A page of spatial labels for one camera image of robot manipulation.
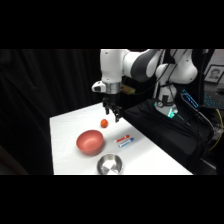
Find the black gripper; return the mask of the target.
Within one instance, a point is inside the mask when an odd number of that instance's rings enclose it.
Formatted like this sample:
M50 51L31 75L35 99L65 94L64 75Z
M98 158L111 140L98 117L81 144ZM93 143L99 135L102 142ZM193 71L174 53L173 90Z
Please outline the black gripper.
M121 118L121 107L119 106L119 94L105 94L103 97L103 107L105 108L106 115L112 111L115 114L115 122L119 122Z

